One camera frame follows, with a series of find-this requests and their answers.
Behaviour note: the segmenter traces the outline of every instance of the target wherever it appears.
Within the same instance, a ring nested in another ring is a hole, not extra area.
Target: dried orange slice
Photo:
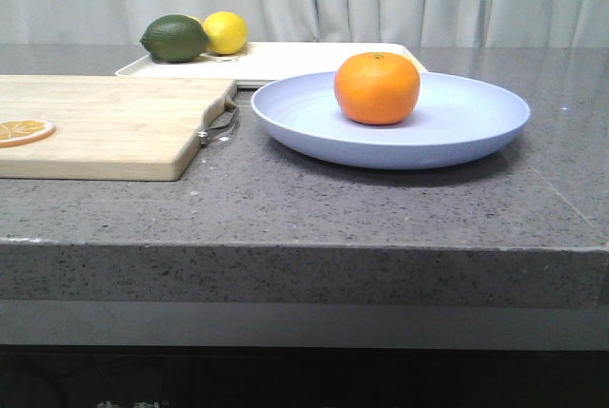
[[[49,137],[55,125],[45,120],[13,120],[0,122],[0,148],[20,146]]]

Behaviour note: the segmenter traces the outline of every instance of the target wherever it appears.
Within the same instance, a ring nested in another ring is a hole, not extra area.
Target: cutting board
[[[0,76],[0,121],[41,119],[53,134],[0,147],[0,177],[174,181],[225,110],[230,79]]]
[[[230,77],[239,87],[261,87],[297,75],[336,70],[354,54],[388,51],[410,59],[420,71],[425,67],[405,46],[361,42],[247,42],[238,53],[216,56],[204,53],[188,63],[169,64],[148,54],[116,71],[138,77]]]

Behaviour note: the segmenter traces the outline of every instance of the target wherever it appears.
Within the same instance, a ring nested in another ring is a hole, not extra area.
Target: yellow lemon
[[[233,54],[247,42],[247,23],[237,13],[217,11],[203,22],[209,37],[207,49],[218,54]]]

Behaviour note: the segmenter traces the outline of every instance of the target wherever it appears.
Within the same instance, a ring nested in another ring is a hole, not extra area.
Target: plate
[[[347,42],[248,42],[234,55],[204,53],[189,63],[153,61],[149,55],[120,68],[116,75],[138,77],[230,78],[238,87],[261,87],[275,80],[336,70],[343,61],[366,51],[389,51],[425,68],[404,46],[387,43]]]
[[[487,156],[519,135],[530,116],[521,97],[489,83],[421,73],[419,101],[401,123],[347,119],[334,97],[335,72],[267,84],[252,96],[265,130],[282,144],[331,163],[380,169],[457,165]]]

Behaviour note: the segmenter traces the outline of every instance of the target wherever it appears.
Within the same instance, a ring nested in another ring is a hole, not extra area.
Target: lemon
[[[140,43],[155,58],[185,63],[206,50],[209,38],[192,17],[165,15],[148,25]]]
[[[218,54],[233,54],[247,42],[247,23],[242,16],[230,11],[217,11],[203,22],[209,37],[207,49]]]

